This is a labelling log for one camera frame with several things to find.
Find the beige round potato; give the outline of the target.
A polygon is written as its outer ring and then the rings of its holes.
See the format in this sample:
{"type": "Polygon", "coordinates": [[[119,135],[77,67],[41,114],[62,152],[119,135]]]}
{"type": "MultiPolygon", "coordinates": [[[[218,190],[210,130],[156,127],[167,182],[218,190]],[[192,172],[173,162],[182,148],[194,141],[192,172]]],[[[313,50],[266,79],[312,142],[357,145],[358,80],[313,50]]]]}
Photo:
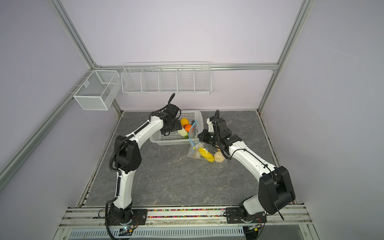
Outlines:
{"type": "Polygon", "coordinates": [[[215,160],[215,162],[221,164],[222,162],[224,162],[226,160],[226,158],[224,157],[222,152],[216,152],[214,155],[214,160],[215,160]]]}

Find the white perforated plastic basket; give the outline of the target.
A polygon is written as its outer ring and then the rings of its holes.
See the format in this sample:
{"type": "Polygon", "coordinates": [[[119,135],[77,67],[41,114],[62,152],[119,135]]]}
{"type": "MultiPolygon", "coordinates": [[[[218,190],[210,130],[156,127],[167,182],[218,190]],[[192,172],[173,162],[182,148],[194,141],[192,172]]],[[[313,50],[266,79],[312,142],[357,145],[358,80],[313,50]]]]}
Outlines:
{"type": "Polygon", "coordinates": [[[155,132],[151,137],[152,143],[158,144],[159,146],[169,145],[183,145],[183,144],[196,144],[199,142],[198,134],[203,131],[204,123],[201,111],[198,110],[181,110],[178,114],[178,119],[187,119],[189,124],[192,126],[188,136],[184,137],[178,132],[171,132],[169,135],[164,136],[161,131],[155,132]]]}

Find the clear zip bag blue zipper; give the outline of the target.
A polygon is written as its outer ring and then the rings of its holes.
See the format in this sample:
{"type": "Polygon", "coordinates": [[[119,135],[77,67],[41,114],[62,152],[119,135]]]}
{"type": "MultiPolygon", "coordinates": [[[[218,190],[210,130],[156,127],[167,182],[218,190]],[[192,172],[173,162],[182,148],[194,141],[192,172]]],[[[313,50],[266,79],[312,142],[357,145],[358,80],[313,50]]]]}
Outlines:
{"type": "Polygon", "coordinates": [[[199,140],[198,134],[203,130],[198,122],[194,122],[189,131],[190,149],[187,157],[199,160],[206,160],[210,163],[223,164],[226,159],[222,152],[212,145],[199,140]]]}

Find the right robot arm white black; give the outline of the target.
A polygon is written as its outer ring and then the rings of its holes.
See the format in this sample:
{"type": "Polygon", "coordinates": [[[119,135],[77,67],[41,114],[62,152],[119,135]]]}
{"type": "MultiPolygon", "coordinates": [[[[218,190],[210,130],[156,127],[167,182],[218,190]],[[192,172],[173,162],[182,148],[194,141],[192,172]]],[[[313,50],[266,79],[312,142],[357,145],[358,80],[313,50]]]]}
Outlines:
{"type": "Polygon", "coordinates": [[[199,140],[220,150],[227,160],[239,161],[258,181],[258,193],[239,204],[238,218],[250,222],[258,214],[273,215],[296,200],[289,171],[268,163],[253,152],[246,143],[228,128],[220,117],[220,111],[207,119],[208,128],[199,135],[199,140]]]}

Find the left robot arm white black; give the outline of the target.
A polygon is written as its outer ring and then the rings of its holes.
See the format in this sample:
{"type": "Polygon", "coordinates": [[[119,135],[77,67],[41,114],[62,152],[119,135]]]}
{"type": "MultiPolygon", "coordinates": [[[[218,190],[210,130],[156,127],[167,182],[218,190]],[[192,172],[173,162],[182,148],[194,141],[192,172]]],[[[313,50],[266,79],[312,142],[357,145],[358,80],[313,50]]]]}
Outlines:
{"type": "Polygon", "coordinates": [[[171,103],[175,95],[171,95],[163,108],[151,112],[138,129],[116,138],[109,168],[117,173],[117,184],[114,198],[106,203],[106,219],[114,217],[123,225],[132,221],[132,187],[135,172],[142,163],[140,148],[157,131],[168,136],[182,129],[181,110],[171,103]]]}

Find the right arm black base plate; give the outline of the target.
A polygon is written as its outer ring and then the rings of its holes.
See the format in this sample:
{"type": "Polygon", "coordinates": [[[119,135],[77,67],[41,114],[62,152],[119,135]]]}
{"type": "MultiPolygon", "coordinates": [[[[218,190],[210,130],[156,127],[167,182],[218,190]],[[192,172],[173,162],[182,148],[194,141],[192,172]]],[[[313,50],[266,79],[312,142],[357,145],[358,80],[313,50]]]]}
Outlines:
{"type": "Polygon", "coordinates": [[[264,212],[250,215],[240,207],[226,208],[223,216],[227,219],[228,224],[264,224],[267,222],[264,212]]]}

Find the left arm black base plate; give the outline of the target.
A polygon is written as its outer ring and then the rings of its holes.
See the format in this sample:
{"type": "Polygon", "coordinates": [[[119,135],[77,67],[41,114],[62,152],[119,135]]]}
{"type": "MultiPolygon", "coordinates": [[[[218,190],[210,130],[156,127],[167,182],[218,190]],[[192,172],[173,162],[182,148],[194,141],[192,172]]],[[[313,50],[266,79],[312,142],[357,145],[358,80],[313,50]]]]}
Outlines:
{"type": "Polygon", "coordinates": [[[126,212],[114,209],[109,210],[107,223],[109,226],[141,226],[146,224],[147,215],[147,209],[133,209],[126,212]]]}

